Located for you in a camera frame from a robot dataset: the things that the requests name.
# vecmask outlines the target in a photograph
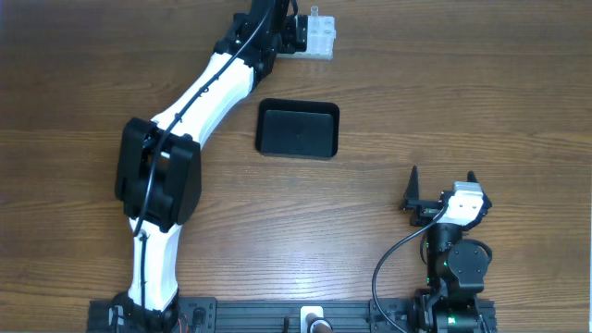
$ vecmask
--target brown wood surface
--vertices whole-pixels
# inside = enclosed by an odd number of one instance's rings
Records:
[[[181,295],[368,300],[412,165],[438,197],[475,171],[494,203],[473,238],[495,252],[484,296],[501,331],[586,331],[592,3],[301,0],[334,15],[330,61],[279,59],[203,150],[182,231]],[[0,330],[81,331],[91,299],[131,280],[114,197],[119,139],[201,74],[245,0],[0,3]],[[254,147],[266,97],[335,102],[330,161]],[[382,297],[425,285],[417,240]]]

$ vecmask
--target wood grain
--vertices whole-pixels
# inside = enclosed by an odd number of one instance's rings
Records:
[[[495,252],[484,296],[500,330],[586,331],[592,3],[300,3],[336,17],[335,58],[279,59],[213,134],[181,235],[181,294],[367,300],[376,261],[413,231],[396,208],[411,166],[426,198],[472,169],[494,203],[471,234]],[[0,330],[81,331],[89,300],[127,288],[121,130],[174,102],[248,7],[2,3]],[[259,155],[266,97],[338,104],[335,158]],[[381,296],[423,287],[415,244],[384,267]]]

